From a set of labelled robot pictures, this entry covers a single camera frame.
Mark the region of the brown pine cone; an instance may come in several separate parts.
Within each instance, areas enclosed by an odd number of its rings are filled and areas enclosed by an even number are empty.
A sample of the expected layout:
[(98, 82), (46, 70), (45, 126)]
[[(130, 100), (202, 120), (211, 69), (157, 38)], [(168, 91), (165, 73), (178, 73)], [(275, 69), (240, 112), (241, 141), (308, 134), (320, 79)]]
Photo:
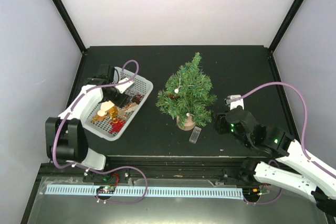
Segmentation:
[(176, 94), (168, 94), (167, 96), (172, 100), (176, 100), (178, 98)]

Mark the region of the small green christmas tree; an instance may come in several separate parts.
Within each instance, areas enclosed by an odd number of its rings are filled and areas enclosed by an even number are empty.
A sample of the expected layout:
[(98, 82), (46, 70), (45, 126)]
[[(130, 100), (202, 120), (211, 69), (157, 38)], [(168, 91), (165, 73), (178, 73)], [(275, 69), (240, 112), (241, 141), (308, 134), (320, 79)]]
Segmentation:
[[(156, 106), (161, 113), (176, 119), (179, 127), (184, 127), (187, 119), (200, 127), (212, 121), (212, 111), (208, 108), (215, 104), (217, 96), (211, 93), (212, 81), (201, 67), (202, 56), (196, 52), (193, 59), (181, 65), (172, 74), (163, 90), (157, 95)], [(168, 94), (176, 94), (176, 100)]]

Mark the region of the white perforated plastic basket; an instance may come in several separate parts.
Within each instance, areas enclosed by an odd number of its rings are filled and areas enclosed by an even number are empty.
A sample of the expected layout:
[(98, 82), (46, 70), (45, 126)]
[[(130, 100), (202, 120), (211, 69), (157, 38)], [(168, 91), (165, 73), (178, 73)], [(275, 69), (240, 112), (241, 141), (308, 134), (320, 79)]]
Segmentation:
[(107, 141), (121, 137), (153, 90), (153, 83), (136, 76), (131, 82), (90, 92), (90, 111), (83, 114), (84, 129)]

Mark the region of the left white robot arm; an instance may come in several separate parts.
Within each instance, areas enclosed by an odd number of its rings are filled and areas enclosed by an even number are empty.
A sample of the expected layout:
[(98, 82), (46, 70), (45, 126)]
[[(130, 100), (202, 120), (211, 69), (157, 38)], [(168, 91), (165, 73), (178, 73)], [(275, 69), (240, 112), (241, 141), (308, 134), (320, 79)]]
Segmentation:
[(107, 111), (126, 97), (119, 82), (115, 67), (100, 65), (97, 75), (85, 80), (75, 100), (57, 117), (49, 117), (45, 123), (47, 156), (59, 168), (80, 166), (86, 170), (94, 169), (94, 175), (102, 182), (113, 174), (106, 157), (88, 146), (84, 123), (95, 108), (100, 105), (97, 117), (103, 118)]

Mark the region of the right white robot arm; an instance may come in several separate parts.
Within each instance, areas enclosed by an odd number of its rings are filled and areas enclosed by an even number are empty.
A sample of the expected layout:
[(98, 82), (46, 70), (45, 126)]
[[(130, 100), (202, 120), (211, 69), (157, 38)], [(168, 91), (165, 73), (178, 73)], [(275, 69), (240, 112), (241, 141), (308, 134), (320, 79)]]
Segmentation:
[(255, 158), (243, 161), (236, 178), (244, 184), (260, 182), (296, 193), (314, 203), (325, 214), (335, 216), (335, 169), (311, 155), (306, 157), (302, 145), (275, 126), (264, 126), (238, 106), (215, 118), (219, 134), (232, 134), (251, 151), (294, 171), (273, 167)]

